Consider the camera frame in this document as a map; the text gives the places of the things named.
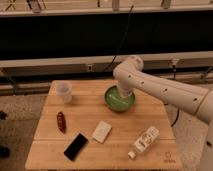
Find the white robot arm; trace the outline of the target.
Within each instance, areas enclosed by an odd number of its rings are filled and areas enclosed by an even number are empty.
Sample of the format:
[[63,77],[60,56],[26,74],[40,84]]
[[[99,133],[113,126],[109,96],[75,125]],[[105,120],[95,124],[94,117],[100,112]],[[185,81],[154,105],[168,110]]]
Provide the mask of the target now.
[[213,90],[164,79],[142,72],[139,56],[129,56],[113,70],[119,93],[129,96],[139,89],[163,102],[174,105],[208,125],[197,171],[213,171]]

